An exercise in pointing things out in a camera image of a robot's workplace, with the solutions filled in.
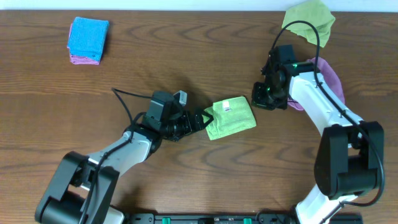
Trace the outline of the light green cloth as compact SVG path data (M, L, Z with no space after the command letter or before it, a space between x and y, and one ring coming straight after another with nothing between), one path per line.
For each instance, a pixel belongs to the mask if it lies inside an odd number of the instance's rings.
M252 109L244 96L213 103L205 112L214 120L206 127L211 141L256 127Z

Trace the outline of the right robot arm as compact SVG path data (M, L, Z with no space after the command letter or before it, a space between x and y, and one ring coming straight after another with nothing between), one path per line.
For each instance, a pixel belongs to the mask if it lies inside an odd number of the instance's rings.
M384 130L365 122L333 93L313 62L296 60L291 45L273 47L256 82L251 104L265 110L301 105L321 135L314 165L315 186L289 214L276 214L271 223L359 223L356 217L337 217L345 205L385 184Z

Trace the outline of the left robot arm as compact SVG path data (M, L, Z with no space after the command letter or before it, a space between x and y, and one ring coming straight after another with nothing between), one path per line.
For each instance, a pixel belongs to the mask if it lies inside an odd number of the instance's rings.
M181 138L205 129L213 116L203 109L185 110L187 94L155 91L146 112L130 116L119 140L88 155L66 154L55 171L36 211L39 223L126 223L125 213L111 206L118 179L144 162L163 140Z

